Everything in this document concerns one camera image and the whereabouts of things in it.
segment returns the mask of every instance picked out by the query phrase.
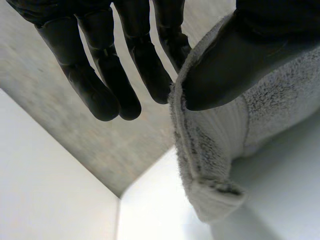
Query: gray towel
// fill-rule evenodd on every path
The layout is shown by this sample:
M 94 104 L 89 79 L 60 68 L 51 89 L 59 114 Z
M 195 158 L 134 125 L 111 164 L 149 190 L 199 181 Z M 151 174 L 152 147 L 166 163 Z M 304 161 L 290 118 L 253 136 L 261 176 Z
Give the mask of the gray towel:
M 214 222 L 239 208 L 247 191 L 229 180 L 232 161 L 320 107 L 320 47 L 281 66 L 232 102 L 189 111 L 182 92 L 190 67 L 216 37 L 222 19 L 191 51 L 169 97 L 180 176 L 199 219 Z

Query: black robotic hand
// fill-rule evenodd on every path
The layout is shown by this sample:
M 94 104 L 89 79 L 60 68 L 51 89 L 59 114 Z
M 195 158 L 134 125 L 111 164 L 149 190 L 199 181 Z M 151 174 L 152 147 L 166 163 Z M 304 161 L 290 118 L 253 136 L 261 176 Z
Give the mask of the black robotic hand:
M 118 11 L 132 60 L 151 97 L 166 104 L 172 80 L 150 38 L 149 0 L 7 0 L 33 23 L 55 55 L 62 71 L 93 115 L 110 121 L 120 115 L 133 120 L 141 104 L 130 85 L 114 45 L 112 2 Z M 153 0 L 161 45 L 176 71 L 191 48 L 182 33 L 185 0 Z M 102 82 L 90 66 L 78 24 Z

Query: white wall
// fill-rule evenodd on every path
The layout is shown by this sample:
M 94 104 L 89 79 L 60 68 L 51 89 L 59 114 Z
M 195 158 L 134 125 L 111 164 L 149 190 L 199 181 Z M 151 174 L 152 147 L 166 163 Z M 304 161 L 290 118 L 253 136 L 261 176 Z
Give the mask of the white wall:
M 122 196 L 117 240 L 213 240 L 185 196 L 174 148 Z
M 0 240 L 115 240 L 119 199 L 0 89 Z

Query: fingertip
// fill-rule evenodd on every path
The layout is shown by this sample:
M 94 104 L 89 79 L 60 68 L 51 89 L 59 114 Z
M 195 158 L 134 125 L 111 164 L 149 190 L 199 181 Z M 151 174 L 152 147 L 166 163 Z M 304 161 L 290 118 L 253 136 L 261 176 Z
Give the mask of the fingertip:
M 137 119 L 142 112 L 141 104 L 133 105 L 127 108 L 121 108 L 120 117 L 126 121 L 132 121 Z

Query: concrete surface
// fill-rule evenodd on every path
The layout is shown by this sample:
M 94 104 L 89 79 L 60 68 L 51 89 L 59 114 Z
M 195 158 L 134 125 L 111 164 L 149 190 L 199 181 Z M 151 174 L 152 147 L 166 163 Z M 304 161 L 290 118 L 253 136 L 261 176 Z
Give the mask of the concrete surface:
M 191 46 L 234 7 L 234 0 L 186 0 L 182 27 Z M 116 49 L 142 104 L 139 119 L 96 120 L 65 79 L 33 25 L 6 1 L 0 1 L 0 87 L 119 196 L 174 141 L 169 108 L 152 101 L 129 56 L 116 11 L 114 20 Z M 176 73 L 158 40 L 153 7 L 150 22 L 159 57 L 175 80 Z

